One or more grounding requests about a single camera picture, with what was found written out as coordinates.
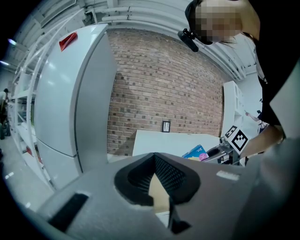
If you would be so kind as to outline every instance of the colorful package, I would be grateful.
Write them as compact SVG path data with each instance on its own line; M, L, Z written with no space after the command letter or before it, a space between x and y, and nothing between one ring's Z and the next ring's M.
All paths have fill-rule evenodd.
M208 158L208 155L204 150L203 146L199 144L196 147L194 147L191 151L184 154L182 157L196 161L203 161L204 159Z

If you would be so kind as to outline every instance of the ceiling light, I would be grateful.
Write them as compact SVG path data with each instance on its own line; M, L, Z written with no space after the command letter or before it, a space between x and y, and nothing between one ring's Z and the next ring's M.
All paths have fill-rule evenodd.
M16 45L16 44L17 44L17 43L16 43L14 40L12 40L12 39L8 39L8 41L9 41L9 43L12 44L12 45Z
M0 63L2 63L2 64L5 65L5 66L8 66L8 65L9 65L9 63L4 62L4 61L0 61Z

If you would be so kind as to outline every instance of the black rectangular slot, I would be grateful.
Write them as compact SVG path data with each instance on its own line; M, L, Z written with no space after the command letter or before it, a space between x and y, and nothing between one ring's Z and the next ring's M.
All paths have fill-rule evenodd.
M88 198L85 194L74 194L48 222L58 230L65 232Z

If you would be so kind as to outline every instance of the person's arm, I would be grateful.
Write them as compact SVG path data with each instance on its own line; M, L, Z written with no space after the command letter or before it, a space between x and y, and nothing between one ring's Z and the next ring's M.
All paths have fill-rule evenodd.
M268 125L258 136L249 141L242 151L240 158L263 152L270 146L278 143L282 137L283 130L281 126Z
M259 121L259 118L253 117L250 113L246 112L246 116L252 118L255 122Z
M257 122L257 121L259 121L259 119L258 118L256 118L256 117L253 117L251 114L249 115L249 117L250 118L252 118L255 122Z

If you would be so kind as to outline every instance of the camera headset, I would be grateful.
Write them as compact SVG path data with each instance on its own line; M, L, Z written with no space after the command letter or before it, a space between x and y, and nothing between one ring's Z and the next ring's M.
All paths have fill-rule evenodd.
M196 20L195 12L196 7L202 2L202 0L193 0L185 11L185 15L189 24L189 30L186 28L183 31L178 32L178 37L183 41L193 52L199 51L198 46L193 42L197 38L200 42L205 45L211 45L213 42L209 41L206 37L198 36L195 32L196 29Z

